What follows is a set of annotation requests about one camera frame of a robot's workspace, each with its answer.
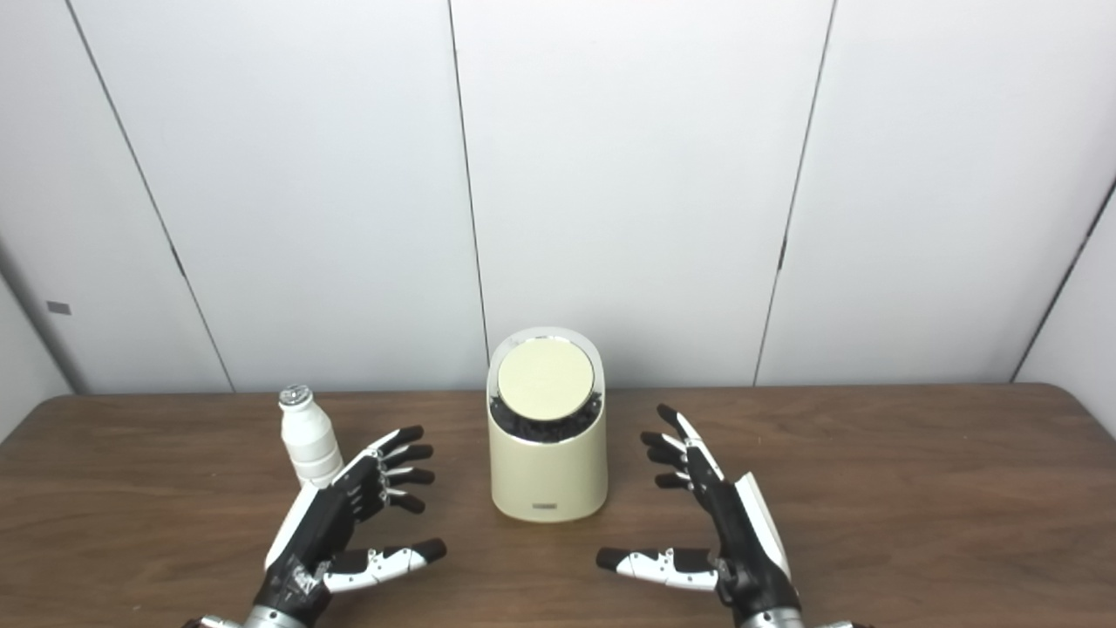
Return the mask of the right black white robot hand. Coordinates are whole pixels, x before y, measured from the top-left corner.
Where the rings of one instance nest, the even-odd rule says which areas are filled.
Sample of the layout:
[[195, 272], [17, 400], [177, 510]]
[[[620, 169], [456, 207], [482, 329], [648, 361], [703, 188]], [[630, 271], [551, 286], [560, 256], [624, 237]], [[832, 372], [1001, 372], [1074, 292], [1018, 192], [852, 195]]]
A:
[[641, 434], [647, 457], [673, 468], [658, 474], [655, 484], [692, 494], [711, 518], [720, 544], [661, 551], [602, 548], [597, 567], [654, 584], [712, 592], [735, 627], [801, 627], [802, 603], [785, 544], [753, 474], [728, 480], [701, 434], [677, 409], [662, 403], [657, 413], [675, 434]]

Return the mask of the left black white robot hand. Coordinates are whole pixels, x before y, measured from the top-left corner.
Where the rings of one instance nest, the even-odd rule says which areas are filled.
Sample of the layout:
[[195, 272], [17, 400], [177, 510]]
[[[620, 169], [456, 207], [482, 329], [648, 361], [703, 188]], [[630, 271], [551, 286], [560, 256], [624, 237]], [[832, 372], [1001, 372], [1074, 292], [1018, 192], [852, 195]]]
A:
[[412, 514], [425, 504], [405, 484], [430, 485], [435, 474], [415, 468], [432, 457], [422, 426], [376, 439], [324, 487], [304, 486], [264, 559], [247, 627], [315, 627], [340, 593], [378, 587], [448, 554], [442, 539], [385, 549], [350, 547], [355, 529], [384, 509]]

